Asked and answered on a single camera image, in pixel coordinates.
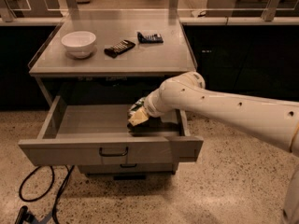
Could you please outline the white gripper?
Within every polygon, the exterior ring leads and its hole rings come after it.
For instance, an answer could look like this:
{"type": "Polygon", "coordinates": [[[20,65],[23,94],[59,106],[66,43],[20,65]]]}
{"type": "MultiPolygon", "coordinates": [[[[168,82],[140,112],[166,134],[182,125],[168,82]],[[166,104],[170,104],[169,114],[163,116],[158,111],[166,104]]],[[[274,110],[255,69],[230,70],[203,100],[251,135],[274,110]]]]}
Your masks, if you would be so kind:
{"type": "Polygon", "coordinates": [[[157,99],[158,94],[154,91],[151,92],[145,99],[145,108],[143,106],[140,106],[138,109],[133,109],[129,112],[129,123],[133,126],[136,126],[146,122],[150,116],[154,118],[162,116],[164,112],[156,107],[157,99]]]}

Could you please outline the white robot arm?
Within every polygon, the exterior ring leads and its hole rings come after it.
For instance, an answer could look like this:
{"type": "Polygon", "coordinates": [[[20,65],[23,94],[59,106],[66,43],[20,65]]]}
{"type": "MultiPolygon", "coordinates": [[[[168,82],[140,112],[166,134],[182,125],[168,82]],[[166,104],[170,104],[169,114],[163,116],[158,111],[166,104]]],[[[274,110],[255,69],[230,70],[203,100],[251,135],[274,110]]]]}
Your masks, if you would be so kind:
{"type": "Polygon", "coordinates": [[[128,111],[128,122],[137,126],[175,109],[215,119],[299,156],[296,102],[209,91],[200,74],[187,72],[170,77],[134,103],[128,111]]]}

